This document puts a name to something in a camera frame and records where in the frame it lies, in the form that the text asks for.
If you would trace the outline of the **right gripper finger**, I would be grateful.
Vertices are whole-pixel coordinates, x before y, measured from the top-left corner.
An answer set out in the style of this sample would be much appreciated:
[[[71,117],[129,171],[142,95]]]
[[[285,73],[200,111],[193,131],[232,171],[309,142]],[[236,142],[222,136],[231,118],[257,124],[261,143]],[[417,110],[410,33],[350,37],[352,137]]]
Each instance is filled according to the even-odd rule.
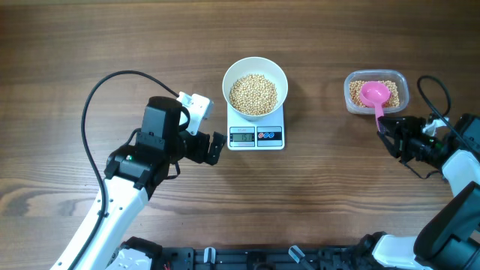
[[[395,137],[402,134],[419,135],[426,125],[426,119],[415,116],[387,117],[381,116],[378,119],[380,131],[386,136]]]
[[[378,131],[377,136],[380,138],[388,153],[393,158],[399,158],[402,154],[401,143],[402,136],[398,133],[389,133],[389,132],[380,132]]]

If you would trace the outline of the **pink plastic scoop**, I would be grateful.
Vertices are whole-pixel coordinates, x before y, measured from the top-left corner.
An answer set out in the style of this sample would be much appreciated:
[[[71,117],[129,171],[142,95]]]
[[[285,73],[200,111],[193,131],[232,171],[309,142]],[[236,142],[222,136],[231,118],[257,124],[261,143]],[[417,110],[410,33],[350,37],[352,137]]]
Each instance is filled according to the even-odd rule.
[[[366,82],[361,87],[360,100],[365,106],[374,108],[378,131],[381,131],[379,118],[384,116],[383,105],[388,101],[390,95],[389,88],[378,81]]]

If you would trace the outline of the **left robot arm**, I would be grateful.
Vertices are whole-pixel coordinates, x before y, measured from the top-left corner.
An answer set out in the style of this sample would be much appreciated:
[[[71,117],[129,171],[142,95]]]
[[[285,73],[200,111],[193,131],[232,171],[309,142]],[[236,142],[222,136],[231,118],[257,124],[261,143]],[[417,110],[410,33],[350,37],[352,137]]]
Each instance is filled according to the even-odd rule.
[[[182,158],[215,165],[227,138],[200,132],[213,102],[198,94],[150,97],[141,128],[107,159],[103,188],[54,263],[54,269],[105,269],[123,235],[156,187],[172,179],[170,165]]]

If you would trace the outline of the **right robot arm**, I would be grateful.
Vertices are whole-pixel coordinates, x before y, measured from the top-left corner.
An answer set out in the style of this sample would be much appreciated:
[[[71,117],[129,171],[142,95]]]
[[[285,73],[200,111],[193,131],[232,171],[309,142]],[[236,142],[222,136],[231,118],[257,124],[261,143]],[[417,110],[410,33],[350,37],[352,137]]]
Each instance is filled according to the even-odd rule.
[[[478,269],[479,117],[464,114],[443,139],[433,135],[438,118],[414,116],[378,119],[377,135],[403,165],[421,161],[448,182],[452,200],[417,236],[378,232],[362,239],[352,265],[356,269]]]

